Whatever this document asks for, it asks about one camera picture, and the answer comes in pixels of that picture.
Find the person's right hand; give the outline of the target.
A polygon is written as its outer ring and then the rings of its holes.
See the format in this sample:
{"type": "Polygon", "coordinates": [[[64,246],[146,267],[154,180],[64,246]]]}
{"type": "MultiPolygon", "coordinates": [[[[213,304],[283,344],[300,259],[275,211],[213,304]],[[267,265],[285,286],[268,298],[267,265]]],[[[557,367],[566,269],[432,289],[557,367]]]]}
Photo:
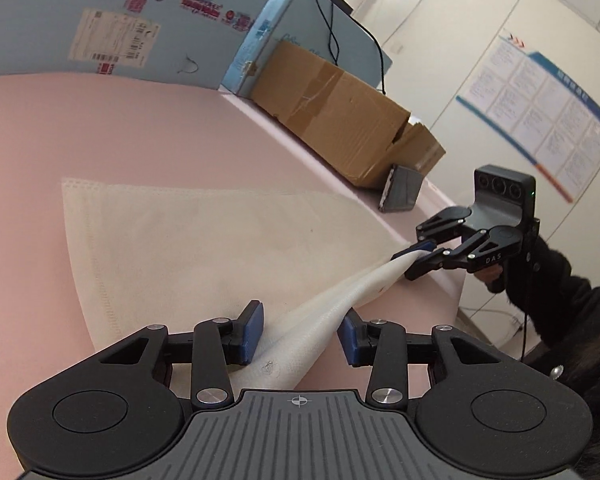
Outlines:
{"type": "Polygon", "coordinates": [[[506,266],[490,266],[477,272],[476,278],[486,285],[491,294],[500,294],[506,289],[506,266]]]}

